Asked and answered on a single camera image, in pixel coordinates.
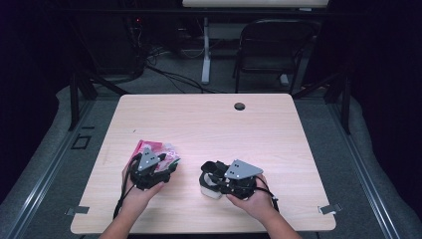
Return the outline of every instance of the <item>table top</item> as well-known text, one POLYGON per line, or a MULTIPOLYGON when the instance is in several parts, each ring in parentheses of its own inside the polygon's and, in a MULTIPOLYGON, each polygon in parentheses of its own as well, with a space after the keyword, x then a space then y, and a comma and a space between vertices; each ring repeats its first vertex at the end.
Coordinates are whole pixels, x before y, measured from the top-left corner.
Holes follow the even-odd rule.
POLYGON ((184 7, 325 8, 328 0, 183 0, 184 7))
POLYGON ((102 233, 119 199, 121 171, 140 139, 171 143, 181 157, 170 181, 151 199, 131 233, 264 232, 223 196, 200 192, 205 161, 238 158, 264 170, 280 212, 298 231, 335 227, 296 107, 286 94, 126 95, 115 110, 71 229, 102 233), (245 109, 237 111, 234 104, 245 109))

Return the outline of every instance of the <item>black cable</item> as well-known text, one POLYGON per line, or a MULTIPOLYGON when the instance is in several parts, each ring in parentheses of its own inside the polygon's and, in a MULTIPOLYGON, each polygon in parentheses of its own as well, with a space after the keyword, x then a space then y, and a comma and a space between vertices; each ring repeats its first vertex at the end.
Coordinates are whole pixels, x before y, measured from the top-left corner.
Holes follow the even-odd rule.
POLYGON ((115 219, 118 215, 118 213, 120 212, 121 206, 123 205, 123 201, 124 199, 127 197, 127 194, 133 189, 133 187, 135 186, 135 183, 133 184, 133 186, 130 188, 130 190, 128 192, 126 192, 126 184, 127 184, 127 180, 129 178, 129 174, 131 172, 131 168, 133 163, 135 162, 135 159, 137 157, 133 157, 130 162, 129 162, 129 167, 127 169, 126 175, 124 176, 124 181, 123 184, 121 186, 121 195, 120 195, 120 199, 117 202, 117 205, 115 206, 114 209, 114 214, 112 215, 112 219, 115 219))
POLYGON ((279 210, 279 204, 277 204, 277 201, 279 200, 271 191, 270 191, 270 187, 268 186, 268 184, 264 181, 264 179, 262 179, 259 176, 256 176, 258 179, 260 179, 262 181, 262 183, 264 183, 264 185, 267 187, 267 189, 261 188, 261 187, 256 187, 256 189, 261 190, 261 191, 265 191, 268 194, 270 194, 271 196, 271 201, 273 202, 273 207, 274 209, 276 209, 278 212, 280 212, 279 210))
POLYGON ((271 196, 271 201, 273 202, 273 207, 274 207, 274 209, 276 209, 276 211, 278 211, 278 212, 280 212, 280 209, 279 209, 279 205, 277 204, 277 201, 279 200, 270 190, 267 190, 267 189, 265 189, 265 188, 262 188, 262 187, 255 187, 254 188, 255 190, 260 190, 260 191, 264 191, 264 192, 267 192, 268 194, 270 194, 270 196, 271 196))
POLYGON ((156 68, 154 68, 152 66, 148 66, 148 65, 146 65, 145 68, 146 69, 149 69, 149 70, 151 70, 151 71, 153 71, 155 73, 158 73, 158 74, 160 74, 160 75, 162 75, 164 77, 166 77, 169 81, 171 81, 171 83, 174 85, 174 87, 176 87, 182 93, 184 93, 184 92, 181 89, 179 89, 172 82, 172 80, 177 81, 177 82, 180 82, 180 83, 183 83, 183 84, 186 84, 186 85, 189 85, 189 86, 191 86, 193 88, 196 88, 196 89, 198 89, 198 90, 201 91, 201 94, 204 94, 204 92, 206 92, 206 93, 212 93, 212 94, 215 94, 215 93, 223 93, 223 94, 226 94, 225 92, 222 92, 222 91, 203 88, 199 83, 195 82, 194 80, 192 80, 190 78, 187 78, 187 77, 184 77, 184 76, 181 76, 181 75, 178 75, 178 74, 175 74, 175 73, 164 72, 162 70, 156 69, 156 68))

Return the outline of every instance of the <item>table leg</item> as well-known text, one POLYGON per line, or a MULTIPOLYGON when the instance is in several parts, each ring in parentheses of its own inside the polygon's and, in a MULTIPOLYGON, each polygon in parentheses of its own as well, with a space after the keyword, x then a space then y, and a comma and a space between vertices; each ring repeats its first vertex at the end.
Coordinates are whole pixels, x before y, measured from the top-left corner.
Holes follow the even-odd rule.
POLYGON ((204 65, 202 67, 202 81, 204 85, 210 83, 210 43, 208 35, 208 18, 204 18, 204 65))

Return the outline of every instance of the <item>gray carpet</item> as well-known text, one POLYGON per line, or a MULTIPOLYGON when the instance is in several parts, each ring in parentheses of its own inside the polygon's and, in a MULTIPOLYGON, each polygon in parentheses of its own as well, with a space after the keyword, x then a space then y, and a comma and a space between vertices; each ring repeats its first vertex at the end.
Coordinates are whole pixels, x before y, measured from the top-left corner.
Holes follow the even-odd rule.
MULTIPOLYGON (((211 83, 206 88, 233 93, 234 80, 231 78, 233 64, 233 59, 221 58, 213 61, 211 83)), ((158 57, 155 67, 199 82, 202 61, 163 55, 158 57)), ((200 93, 192 87, 180 83, 174 84, 183 92, 200 93)), ((150 70, 145 70, 141 78, 119 84, 119 86, 136 94, 181 93, 169 80, 150 70)), ((270 89, 270 92, 274 91, 273 88, 281 87, 276 77, 267 77, 258 85, 252 78, 248 78, 242 85, 245 89, 256 89, 257 86, 270 89)), ((2 225, 0 238, 7 237, 32 188, 37 185, 38 179, 48 169, 66 138, 69 138, 69 143, 61 154, 64 160, 58 166, 57 173, 53 175, 53 182, 47 185, 48 191, 43 195, 37 210, 34 210, 33 217, 27 220, 28 224, 23 225, 22 237, 80 238, 81 235, 74 235, 70 231, 73 218, 65 215, 65 211, 69 207, 79 205, 118 101, 118 97, 108 89, 102 86, 96 86, 96 88, 100 96, 95 102, 82 101, 86 103, 82 110, 87 113, 74 132, 67 132, 70 125, 69 89, 63 89, 58 93, 61 105, 55 122, 20 180, 0 206, 0 224, 2 225)), ((318 92, 311 98, 297 100, 295 103, 328 200, 330 203, 340 203, 344 208, 335 215, 336 228, 329 232, 320 232, 320 238, 385 238, 361 182, 356 176, 352 155, 342 137, 341 129, 336 124, 337 119, 329 110, 331 106, 323 102, 318 92)), ((422 238, 421 222, 397 195, 373 156, 370 138, 361 117, 359 105, 355 101, 351 104, 350 129, 351 137, 359 148, 362 159, 385 202, 399 235, 401 238, 422 238)), ((301 232, 301 235, 304 238, 317 238, 317 235, 312 232, 301 232)), ((97 237, 98 235, 89 235, 85 238, 97 237)))

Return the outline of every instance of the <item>dark background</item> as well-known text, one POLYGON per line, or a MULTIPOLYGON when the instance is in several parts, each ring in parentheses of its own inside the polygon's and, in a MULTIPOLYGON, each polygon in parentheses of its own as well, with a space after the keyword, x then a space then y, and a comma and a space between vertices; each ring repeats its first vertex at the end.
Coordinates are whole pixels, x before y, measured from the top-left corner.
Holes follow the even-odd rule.
MULTIPOLYGON (((351 56, 352 95, 362 106, 373 151, 399 194, 421 218, 422 19, 420 4, 416 2, 331 1, 329 11, 369 12, 372 17, 364 22, 326 21, 310 59, 305 83, 338 72, 351 56)), ((132 74, 139 68, 138 54, 125 35, 121 19, 102 18, 93 22, 92 16, 86 16, 90 19, 85 20, 92 25, 81 24, 84 19, 73 19, 77 31, 82 33, 78 35, 68 22, 60 18, 49 20, 42 10, 43 4, 43 1, 28 0, 1 3, 1 201, 50 127, 58 109, 55 94, 69 84, 74 59, 95 73, 102 70, 132 74), (96 31, 97 24, 108 25, 108 31, 96 31), (86 38, 86 45, 80 41, 81 36, 86 38), (101 41, 114 42, 114 48, 99 45, 101 41), (104 51, 115 52, 116 56, 98 57, 104 51), (93 59, 93 55, 102 61, 93 59)), ((102 4, 118 6, 113 0, 102 4)), ((158 7, 177 7, 180 1, 162 1, 162 4, 158 7)), ((150 19, 151 22, 161 27, 150 31, 167 33, 156 34, 161 38, 155 41, 177 51, 174 21, 169 24, 150 19)))

